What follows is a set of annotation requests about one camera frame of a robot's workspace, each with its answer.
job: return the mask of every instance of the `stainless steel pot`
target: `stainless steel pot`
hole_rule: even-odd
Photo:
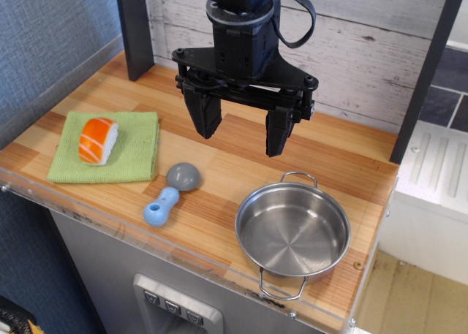
[[[284,182],[288,175],[314,181]],[[278,183],[252,192],[239,206],[235,234],[248,258],[260,268],[260,290],[277,300],[296,300],[307,283],[327,276],[341,261],[351,240],[350,222],[334,198],[304,172],[287,172]],[[302,279],[299,293],[278,297],[263,286],[264,271],[273,277]]]

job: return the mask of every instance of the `robotic arm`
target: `robotic arm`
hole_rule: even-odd
[[[177,87],[199,134],[211,137],[221,122],[221,99],[267,110],[266,153],[281,155],[294,124],[310,120],[312,92],[318,80],[288,64],[278,51],[279,39],[297,48],[312,35],[315,10],[309,0],[296,0],[311,14],[312,25],[297,42],[279,31],[280,0],[208,0],[214,48],[179,48]]]

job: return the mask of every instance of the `whitewashed wood wall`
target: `whitewashed wood wall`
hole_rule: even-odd
[[[176,48],[213,46],[206,0],[146,0],[155,62],[176,68]],[[397,133],[445,0],[311,0],[312,38],[280,46],[291,64],[318,78],[316,110]],[[301,37],[310,17],[282,0],[281,30]]]

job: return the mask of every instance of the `wood grain surface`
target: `wood grain surface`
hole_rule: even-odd
[[[396,136],[315,113],[311,121],[295,126],[284,153],[271,159],[265,155],[264,111],[223,102],[222,123],[205,140],[193,127],[174,77],[173,70],[155,66],[137,82],[130,82],[120,54],[0,152],[0,182],[222,286],[258,297],[258,270],[247,263],[235,237],[235,213],[248,194],[279,181],[284,172],[308,172],[348,215],[350,249],[332,274],[306,287],[301,300],[268,305],[279,311],[294,310],[314,327],[343,330],[353,315],[365,272],[354,264],[366,265],[369,260],[395,181],[398,166],[388,159]],[[155,179],[93,185],[49,182],[48,170],[71,110],[157,111],[159,173]],[[181,193],[166,225],[150,227],[143,220],[143,209],[166,186],[165,174],[178,162],[197,166],[202,185]],[[298,291],[280,282],[269,287],[279,294]]]
[[[466,334],[468,286],[379,251],[357,323],[372,334]]]

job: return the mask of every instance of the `toy spoon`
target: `toy spoon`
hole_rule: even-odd
[[[190,191],[197,188],[202,180],[200,171],[187,162],[181,162],[172,166],[166,175],[167,188],[154,202],[147,204],[143,211],[146,223],[154,227],[160,227],[169,218],[169,212],[177,203],[180,191]]]

